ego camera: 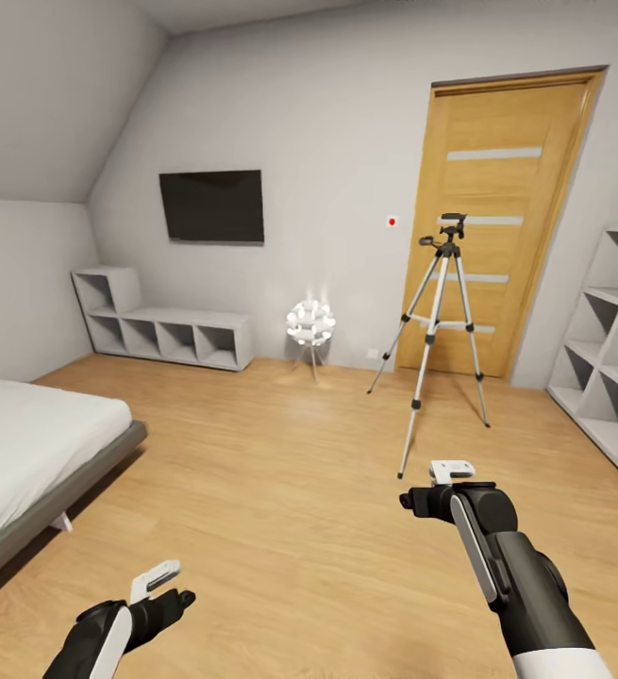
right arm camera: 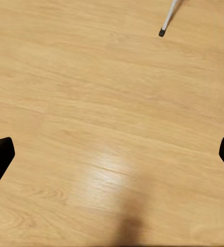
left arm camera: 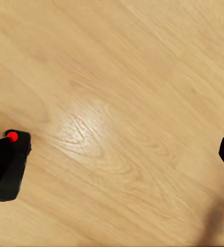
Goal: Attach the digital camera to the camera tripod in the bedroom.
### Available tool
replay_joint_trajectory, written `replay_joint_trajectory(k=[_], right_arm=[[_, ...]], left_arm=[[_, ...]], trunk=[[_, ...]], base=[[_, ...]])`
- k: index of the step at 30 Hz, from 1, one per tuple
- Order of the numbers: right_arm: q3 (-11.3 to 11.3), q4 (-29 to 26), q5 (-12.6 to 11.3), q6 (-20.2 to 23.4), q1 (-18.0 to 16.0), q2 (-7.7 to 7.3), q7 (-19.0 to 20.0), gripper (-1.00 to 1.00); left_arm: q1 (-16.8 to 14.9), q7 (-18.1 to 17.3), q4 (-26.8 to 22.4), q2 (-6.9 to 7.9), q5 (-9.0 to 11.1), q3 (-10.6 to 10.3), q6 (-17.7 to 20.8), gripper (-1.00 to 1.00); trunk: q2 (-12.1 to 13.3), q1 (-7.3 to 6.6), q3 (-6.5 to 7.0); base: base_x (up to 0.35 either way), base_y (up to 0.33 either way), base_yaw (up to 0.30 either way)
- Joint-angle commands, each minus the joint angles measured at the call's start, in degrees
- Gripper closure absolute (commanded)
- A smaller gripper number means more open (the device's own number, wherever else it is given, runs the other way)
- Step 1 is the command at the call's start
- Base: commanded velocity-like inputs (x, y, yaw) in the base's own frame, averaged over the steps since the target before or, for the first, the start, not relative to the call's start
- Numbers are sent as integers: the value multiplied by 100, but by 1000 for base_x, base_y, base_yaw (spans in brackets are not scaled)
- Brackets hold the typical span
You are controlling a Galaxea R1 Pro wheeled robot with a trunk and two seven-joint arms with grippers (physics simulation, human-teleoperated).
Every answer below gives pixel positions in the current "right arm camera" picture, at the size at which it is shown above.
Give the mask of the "camera tripod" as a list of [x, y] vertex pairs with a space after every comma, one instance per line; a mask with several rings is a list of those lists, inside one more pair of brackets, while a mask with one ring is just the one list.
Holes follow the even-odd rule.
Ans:
[[168, 24], [168, 22], [169, 22], [169, 20], [171, 18], [172, 13], [173, 13], [173, 9], [174, 9], [174, 7], [176, 5], [176, 2], [177, 2], [177, 0], [173, 0], [172, 1], [172, 4], [171, 4], [169, 12], [168, 12], [168, 14], [166, 16], [166, 19], [165, 19], [165, 22], [163, 24], [163, 27], [161, 28], [161, 30], [159, 32], [159, 35], [162, 36], [162, 37], [164, 36], [164, 34], [166, 32], [166, 27], [167, 27], [167, 24]]

